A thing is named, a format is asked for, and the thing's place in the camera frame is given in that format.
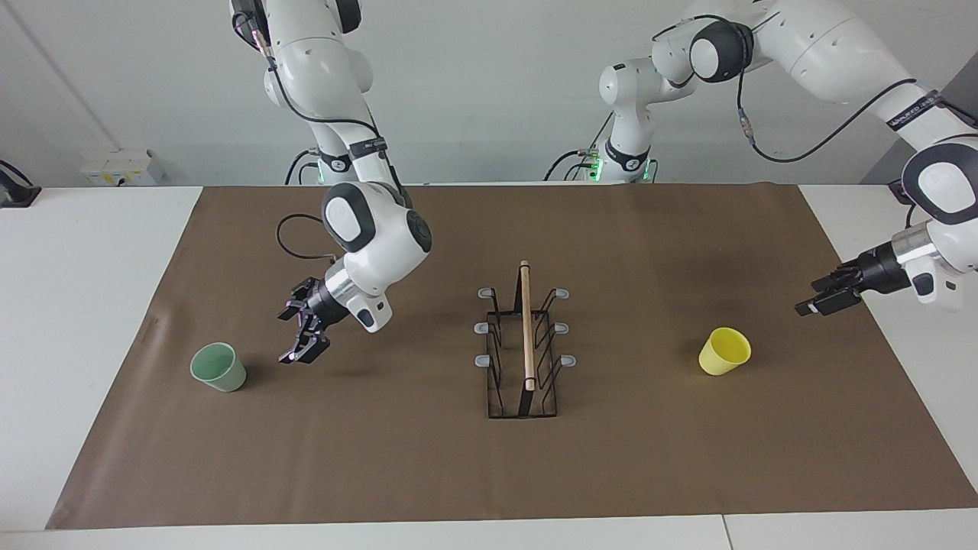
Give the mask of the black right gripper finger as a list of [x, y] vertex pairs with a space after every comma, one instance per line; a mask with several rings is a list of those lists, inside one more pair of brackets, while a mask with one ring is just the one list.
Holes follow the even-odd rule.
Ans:
[[295, 285], [290, 291], [289, 299], [284, 303], [283, 310], [278, 314], [278, 319], [287, 321], [303, 313], [307, 309], [308, 296], [315, 289], [315, 285], [315, 278], [306, 278]]
[[280, 364], [313, 363], [331, 345], [327, 327], [321, 319], [298, 320], [296, 341], [279, 357]]

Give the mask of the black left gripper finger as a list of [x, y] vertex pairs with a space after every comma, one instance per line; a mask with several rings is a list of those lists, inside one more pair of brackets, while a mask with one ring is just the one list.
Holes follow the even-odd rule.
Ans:
[[858, 295], [860, 285], [859, 267], [838, 267], [827, 276], [811, 282], [811, 288], [818, 294], [825, 293], [855, 293]]
[[829, 316], [838, 311], [858, 306], [862, 302], [860, 294], [854, 289], [829, 290], [818, 293], [804, 302], [798, 302], [794, 306], [794, 310], [800, 316], [814, 314]]

